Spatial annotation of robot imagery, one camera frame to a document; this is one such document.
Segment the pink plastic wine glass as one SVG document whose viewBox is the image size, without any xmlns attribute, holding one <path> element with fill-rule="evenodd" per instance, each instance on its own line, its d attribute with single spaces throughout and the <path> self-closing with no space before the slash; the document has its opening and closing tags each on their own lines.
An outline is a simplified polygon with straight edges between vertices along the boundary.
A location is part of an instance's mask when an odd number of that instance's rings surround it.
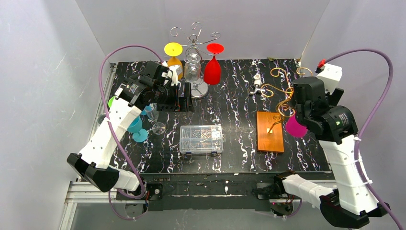
<svg viewBox="0 0 406 230">
<path fill-rule="evenodd" d="M 305 126 L 297 122 L 296 117 L 294 115 L 288 119 L 285 125 L 285 130 L 288 134 L 290 134 L 295 138 L 302 138 L 308 132 L 308 129 Z"/>
</svg>

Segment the blue plastic wine glass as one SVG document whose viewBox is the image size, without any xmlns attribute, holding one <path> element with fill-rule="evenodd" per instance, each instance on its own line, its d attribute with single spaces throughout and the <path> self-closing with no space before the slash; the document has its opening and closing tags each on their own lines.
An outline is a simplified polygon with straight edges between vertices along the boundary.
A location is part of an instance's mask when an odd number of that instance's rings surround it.
<svg viewBox="0 0 406 230">
<path fill-rule="evenodd" d="M 140 115 L 149 115 L 154 111 L 153 104 L 145 106 L 144 110 L 140 113 Z"/>
<path fill-rule="evenodd" d="M 148 132 L 142 128 L 142 119 L 138 116 L 130 126 L 127 131 L 132 135 L 135 142 L 144 142 L 148 137 Z"/>
</svg>

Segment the clear glass wine glass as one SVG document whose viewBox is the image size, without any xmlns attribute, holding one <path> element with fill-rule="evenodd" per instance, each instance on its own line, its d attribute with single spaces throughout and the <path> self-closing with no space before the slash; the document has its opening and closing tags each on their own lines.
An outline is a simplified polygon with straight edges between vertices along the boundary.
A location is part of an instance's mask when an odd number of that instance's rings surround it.
<svg viewBox="0 0 406 230">
<path fill-rule="evenodd" d="M 166 131 L 166 127 L 163 123 L 158 121 L 159 111 L 157 110 L 157 104 L 156 103 L 151 104 L 153 104 L 154 111 L 149 115 L 147 115 L 147 117 L 153 121 L 152 132 L 156 135 L 161 135 Z"/>
<path fill-rule="evenodd" d="M 102 122 L 104 121 L 105 117 L 106 117 L 106 114 L 100 114 L 100 115 L 98 115 L 97 118 L 96 118 L 96 123 L 97 123 L 98 125 L 101 125 Z"/>
</svg>

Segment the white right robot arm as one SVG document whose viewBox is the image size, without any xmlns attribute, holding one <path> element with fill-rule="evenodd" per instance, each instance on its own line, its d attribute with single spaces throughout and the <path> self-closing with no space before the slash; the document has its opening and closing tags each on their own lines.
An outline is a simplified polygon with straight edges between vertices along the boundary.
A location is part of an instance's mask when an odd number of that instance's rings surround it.
<svg viewBox="0 0 406 230">
<path fill-rule="evenodd" d="M 297 196 L 317 207 L 334 227 L 359 229 L 388 213 L 388 205 L 379 201 L 368 188 L 368 179 L 360 154 L 352 112 L 339 105 L 344 91 L 338 87 L 342 68 L 319 64 L 316 76 L 293 81 L 294 116 L 291 121 L 313 133 L 333 171 L 337 187 L 327 188 L 288 170 L 274 177 L 273 192 Z"/>
</svg>

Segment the green plastic wine glass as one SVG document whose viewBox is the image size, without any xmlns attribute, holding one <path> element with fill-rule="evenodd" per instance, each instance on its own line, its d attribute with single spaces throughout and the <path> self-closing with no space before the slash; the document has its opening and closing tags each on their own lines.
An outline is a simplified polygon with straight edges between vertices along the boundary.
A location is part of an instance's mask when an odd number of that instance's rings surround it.
<svg viewBox="0 0 406 230">
<path fill-rule="evenodd" d="M 108 103 L 107 103 L 108 108 L 111 108 L 111 106 L 112 106 L 112 104 L 113 104 L 115 98 L 116 98 L 115 96 L 112 96 L 112 97 L 109 99 L 109 101 L 108 101 Z"/>
</svg>

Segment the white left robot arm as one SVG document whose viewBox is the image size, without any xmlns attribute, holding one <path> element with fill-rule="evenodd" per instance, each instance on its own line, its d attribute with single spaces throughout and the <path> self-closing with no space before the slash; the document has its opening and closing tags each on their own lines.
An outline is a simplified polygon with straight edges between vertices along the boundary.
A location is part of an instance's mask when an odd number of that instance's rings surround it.
<svg viewBox="0 0 406 230">
<path fill-rule="evenodd" d="M 142 182 L 140 176 L 110 166 L 110 160 L 131 123 L 147 105 L 156 103 L 160 111 L 192 111 L 191 85 L 185 84 L 184 93 L 179 92 L 180 69 L 179 65 L 169 67 L 167 63 L 149 61 L 144 71 L 124 80 L 88 143 L 78 153 L 69 154 L 67 163 L 73 170 L 102 192 L 113 188 L 136 191 Z"/>
</svg>

